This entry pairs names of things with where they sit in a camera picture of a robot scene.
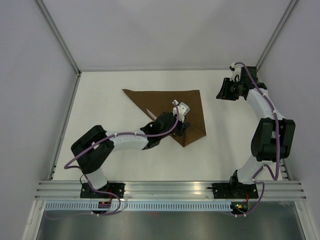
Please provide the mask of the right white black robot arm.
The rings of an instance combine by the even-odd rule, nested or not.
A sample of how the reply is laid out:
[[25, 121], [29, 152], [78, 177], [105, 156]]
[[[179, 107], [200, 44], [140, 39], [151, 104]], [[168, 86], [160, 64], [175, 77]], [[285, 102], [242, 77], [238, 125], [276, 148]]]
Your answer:
[[265, 170], [272, 180], [278, 180], [280, 161], [290, 155], [296, 124], [276, 109], [266, 85], [258, 80], [256, 67], [235, 62], [229, 69], [232, 76], [224, 78], [216, 98], [236, 101], [242, 97], [259, 119], [250, 144], [251, 155], [227, 185], [229, 194], [239, 198], [257, 184], [258, 176]]

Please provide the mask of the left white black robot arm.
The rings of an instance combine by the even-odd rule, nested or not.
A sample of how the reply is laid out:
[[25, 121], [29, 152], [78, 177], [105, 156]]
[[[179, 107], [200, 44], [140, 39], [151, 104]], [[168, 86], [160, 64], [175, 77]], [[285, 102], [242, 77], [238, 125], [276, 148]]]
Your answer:
[[109, 183], [102, 165], [111, 153], [152, 149], [170, 135], [183, 137], [190, 126], [185, 117], [177, 119], [173, 112], [155, 116], [149, 111], [148, 114], [153, 121], [138, 130], [117, 133], [95, 125], [71, 145], [71, 152], [76, 157], [80, 170], [90, 182], [92, 193], [98, 198], [104, 198], [109, 193]]

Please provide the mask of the brown cloth napkin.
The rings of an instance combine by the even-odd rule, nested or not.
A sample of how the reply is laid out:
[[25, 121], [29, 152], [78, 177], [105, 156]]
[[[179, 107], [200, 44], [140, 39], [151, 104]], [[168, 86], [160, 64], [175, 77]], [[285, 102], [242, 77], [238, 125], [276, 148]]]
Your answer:
[[126, 96], [150, 119], [141, 128], [148, 135], [148, 148], [170, 136], [186, 147], [207, 135], [199, 90], [135, 91], [124, 89]]

